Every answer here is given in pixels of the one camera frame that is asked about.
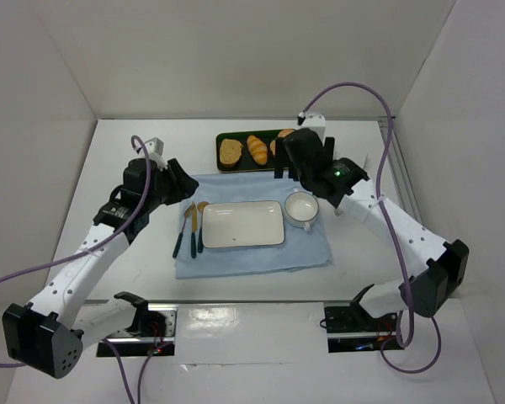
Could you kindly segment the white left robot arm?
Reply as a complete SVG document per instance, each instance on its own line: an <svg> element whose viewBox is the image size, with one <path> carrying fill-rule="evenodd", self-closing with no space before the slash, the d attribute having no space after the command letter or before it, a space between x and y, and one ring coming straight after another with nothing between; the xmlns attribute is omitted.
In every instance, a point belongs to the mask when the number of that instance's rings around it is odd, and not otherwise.
<svg viewBox="0 0 505 404"><path fill-rule="evenodd" d="M146 299L121 291L106 304L86 308L85 300L113 262L148 225L160 205L173 205L193 196L198 182L171 159L165 168L137 158L93 219L79 257L23 306L12 304L3 313L8 356L55 379L68 375L85 348L124 330L132 336L154 328L164 330L162 315Z"/></svg>

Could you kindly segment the striped bread roll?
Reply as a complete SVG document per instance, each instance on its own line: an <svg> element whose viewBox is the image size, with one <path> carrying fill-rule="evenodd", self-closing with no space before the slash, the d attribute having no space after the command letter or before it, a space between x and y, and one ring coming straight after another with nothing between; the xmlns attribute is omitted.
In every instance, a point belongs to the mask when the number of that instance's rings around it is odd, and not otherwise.
<svg viewBox="0 0 505 404"><path fill-rule="evenodd" d="M250 135L247 138L247 149L252 159L260 166L265 166L268 162L268 148L266 144L256 136Z"/></svg>

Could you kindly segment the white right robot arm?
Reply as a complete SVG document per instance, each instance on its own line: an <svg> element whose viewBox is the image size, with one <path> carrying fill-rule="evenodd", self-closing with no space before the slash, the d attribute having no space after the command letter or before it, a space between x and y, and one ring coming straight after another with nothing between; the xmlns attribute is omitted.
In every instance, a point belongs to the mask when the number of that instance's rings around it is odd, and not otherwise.
<svg viewBox="0 0 505 404"><path fill-rule="evenodd" d="M360 221L401 255L401 279L367 286L353 299L368 316L411 309L431 318L461 285L469 248L428 231L376 190L363 168L346 157L334 159L315 131L276 137L275 158L304 189Z"/></svg>

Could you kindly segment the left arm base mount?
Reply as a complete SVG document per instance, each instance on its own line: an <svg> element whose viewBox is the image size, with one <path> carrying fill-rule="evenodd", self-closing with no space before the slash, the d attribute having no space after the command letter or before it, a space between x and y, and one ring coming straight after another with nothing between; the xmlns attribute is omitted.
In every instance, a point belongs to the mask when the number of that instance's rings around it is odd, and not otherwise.
<svg viewBox="0 0 505 404"><path fill-rule="evenodd" d="M148 311L139 332L130 334L119 330L107 336L121 357L145 358L149 354L170 357L175 354L178 306L150 303Z"/></svg>

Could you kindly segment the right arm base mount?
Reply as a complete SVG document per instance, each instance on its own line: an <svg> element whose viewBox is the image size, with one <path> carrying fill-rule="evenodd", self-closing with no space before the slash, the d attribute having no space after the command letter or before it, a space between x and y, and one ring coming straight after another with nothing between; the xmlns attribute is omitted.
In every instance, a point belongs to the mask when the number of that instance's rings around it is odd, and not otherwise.
<svg viewBox="0 0 505 404"><path fill-rule="evenodd" d="M354 303L327 304L319 326L327 333L330 354L403 350L396 341L397 314L373 318Z"/></svg>

